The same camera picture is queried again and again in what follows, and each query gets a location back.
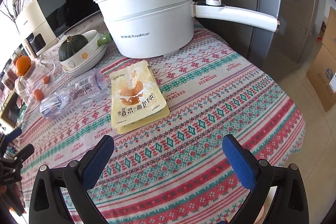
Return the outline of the small tangerine left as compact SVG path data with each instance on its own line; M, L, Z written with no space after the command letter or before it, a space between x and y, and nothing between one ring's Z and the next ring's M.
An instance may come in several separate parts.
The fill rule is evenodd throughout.
M42 92L42 90L40 89L35 89L34 92L33 92L33 98L38 101L38 102L41 102L43 99L44 99L45 95L44 93Z

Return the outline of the dark green squash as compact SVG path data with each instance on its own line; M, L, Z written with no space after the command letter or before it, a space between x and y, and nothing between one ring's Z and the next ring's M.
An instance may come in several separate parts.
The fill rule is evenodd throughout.
M88 43L88 39L84 35L68 36L59 48L59 61L68 60Z

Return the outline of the small tangerine right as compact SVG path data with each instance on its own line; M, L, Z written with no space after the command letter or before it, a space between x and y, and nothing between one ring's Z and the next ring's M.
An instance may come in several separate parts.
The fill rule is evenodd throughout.
M50 82L50 76L46 75L45 77L43 77L42 79L42 83L44 83L45 85L48 84Z

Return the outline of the small tangerine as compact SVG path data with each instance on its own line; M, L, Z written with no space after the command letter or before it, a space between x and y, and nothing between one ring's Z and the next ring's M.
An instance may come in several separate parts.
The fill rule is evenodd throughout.
M48 84L50 82L50 76L46 75L45 77L43 77L42 79L42 83L44 83L45 85Z
M42 92L42 90L40 89L35 89L34 92L33 92L33 98L38 101L38 102L41 102L43 99L44 99L45 95L44 93Z

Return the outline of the cream coloured appliance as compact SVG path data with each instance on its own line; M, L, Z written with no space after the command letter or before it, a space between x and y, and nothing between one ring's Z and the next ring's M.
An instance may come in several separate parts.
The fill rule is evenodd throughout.
M32 0L21 11L16 24L23 39L22 46L31 59L39 56L59 41L43 15L37 0Z

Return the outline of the large orange fruit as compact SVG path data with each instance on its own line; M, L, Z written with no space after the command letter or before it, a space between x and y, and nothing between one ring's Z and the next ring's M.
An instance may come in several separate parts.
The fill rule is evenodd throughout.
M15 63L15 73L17 76L24 76L27 71L30 69L31 66L31 59L29 56L22 55L17 58L17 61Z

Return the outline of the brown cardboard box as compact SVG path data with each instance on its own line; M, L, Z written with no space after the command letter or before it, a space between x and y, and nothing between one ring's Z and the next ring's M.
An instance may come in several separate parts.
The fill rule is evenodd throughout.
M306 74L326 112L335 105L336 97L335 32L335 9L331 7L322 46Z

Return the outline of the clear plastic bottle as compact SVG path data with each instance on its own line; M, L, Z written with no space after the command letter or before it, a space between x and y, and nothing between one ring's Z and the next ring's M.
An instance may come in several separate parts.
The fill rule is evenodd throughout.
M107 81L99 69L75 77L68 85L43 99L39 107L45 118L54 118L77 107L86 107L107 94Z

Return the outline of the white ceramic bowl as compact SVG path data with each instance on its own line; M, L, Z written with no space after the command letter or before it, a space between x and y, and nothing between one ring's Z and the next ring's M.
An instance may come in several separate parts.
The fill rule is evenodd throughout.
M89 43L80 51L75 53L72 57L70 57L68 60L59 61L61 65L65 66L68 70L77 68L79 65L82 65L85 61L92 57L97 50L101 50L102 46L113 42L110 33L100 34L97 30L90 30L82 35L84 35L88 39Z

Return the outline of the white ceramic plate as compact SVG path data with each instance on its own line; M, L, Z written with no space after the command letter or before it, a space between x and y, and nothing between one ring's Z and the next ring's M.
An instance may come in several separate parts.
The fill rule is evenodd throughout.
M69 76L76 77L86 73L87 71L91 70L95 65L97 65L104 54L106 53L108 46L102 46L101 50L97 50L96 53L93 54L87 61L85 61L82 65L79 65L77 68L74 69L66 69L65 66L62 67L63 72Z

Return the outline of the white electric cooking pot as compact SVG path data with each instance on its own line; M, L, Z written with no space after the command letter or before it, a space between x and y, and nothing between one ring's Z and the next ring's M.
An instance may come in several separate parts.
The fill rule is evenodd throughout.
M226 6L221 0L94 0L118 50L132 59L168 56L194 36L194 18L241 23L275 32L268 14Z

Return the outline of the yellow bread ball pouch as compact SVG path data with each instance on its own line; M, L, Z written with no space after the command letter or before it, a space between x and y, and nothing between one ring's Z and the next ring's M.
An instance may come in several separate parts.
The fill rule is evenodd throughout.
M111 125L118 134L136 130L170 114L147 61L112 72Z

